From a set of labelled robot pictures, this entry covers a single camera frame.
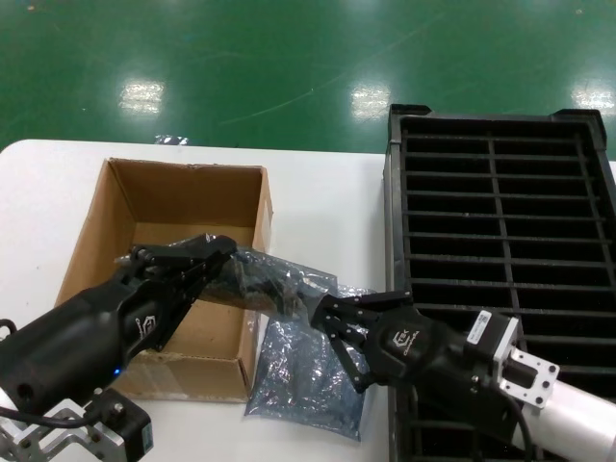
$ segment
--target cable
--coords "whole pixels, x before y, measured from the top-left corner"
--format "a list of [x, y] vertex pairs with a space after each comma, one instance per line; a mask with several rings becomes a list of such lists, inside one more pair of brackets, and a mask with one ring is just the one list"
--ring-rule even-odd
[[10, 335], [14, 334], [17, 331], [17, 326], [11, 320], [0, 320], [0, 328], [6, 327], [9, 329]]
[[518, 405], [518, 402], [514, 398], [501, 390], [501, 388], [497, 386], [495, 387], [495, 389], [506, 399], [507, 404], [509, 405], [509, 409], [515, 416], [516, 421], [520, 426], [520, 431], [522, 432], [522, 439], [524, 441], [525, 462], [532, 462], [534, 457], [534, 445], [532, 444], [530, 430], [528, 429], [528, 423], [526, 423], [526, 418], [522, 413], [522, 408]]
[[94, 425], [100, 421], [100, 412], [87, 412], [86, 417], [81, 419], [57, 419], [53, 417], [36, 416], [21, 411], [14, 411], [6, 407], [0, 407], [0, 417], [11, 419], [12, 421], [24, 422], [30, 425], [46, 426], [47, 428], [81, 428], [82, 426]]

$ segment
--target cardboard box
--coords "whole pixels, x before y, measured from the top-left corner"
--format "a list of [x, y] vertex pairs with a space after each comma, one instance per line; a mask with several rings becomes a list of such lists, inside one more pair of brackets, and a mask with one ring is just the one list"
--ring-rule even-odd
[[[262, 167], [111, 159], [64, 278], [58, 303], [100, 284], [132, 244], [169, 244], [201, 233], [267, 251], [271, 201]], [[162, 352], [139, 354], [114, 384], [131, 398], [246, 401], [258, 317], [198, 300]]]

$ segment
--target green floor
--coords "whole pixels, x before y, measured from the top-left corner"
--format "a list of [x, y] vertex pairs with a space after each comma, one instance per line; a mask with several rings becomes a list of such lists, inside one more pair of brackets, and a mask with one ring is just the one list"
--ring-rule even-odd
[[616, 139], [616, 1], [0, 0], [0, 90], [0, 148], [383, 152], [392, 102], [594, 107]]

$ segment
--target white table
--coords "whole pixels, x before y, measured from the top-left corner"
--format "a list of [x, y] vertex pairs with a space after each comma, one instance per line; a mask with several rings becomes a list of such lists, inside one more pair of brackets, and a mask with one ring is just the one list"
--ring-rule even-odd
[[[384, 156], [213, 147], [21, 141], [0, 154], [0, 317], [17, 326], [49, 310], [105, 158], [260, 165], [274, 211], [270, 253], [385, 290]], [[387, 459], [386, 392], [369, 400], [363, 442], [294, 423], [244, 419], [244, 406], [141, 401], [161, 461], [324, 462]], [[81, 448], [58, 462], [95, 460]]]

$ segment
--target black plastic crate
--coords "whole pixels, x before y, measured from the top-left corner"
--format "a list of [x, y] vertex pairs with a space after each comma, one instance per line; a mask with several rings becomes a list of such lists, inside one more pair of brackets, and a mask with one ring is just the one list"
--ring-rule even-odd
[[[598, 111], [394, 105], [385, 190], [388, 289], [460, 331], [484, 307], [516, 316], [522, 349], [616, 398], [616, 188]], [[406, 393], [390, 392], [390, 425], [392, 462], [523, 458]]]

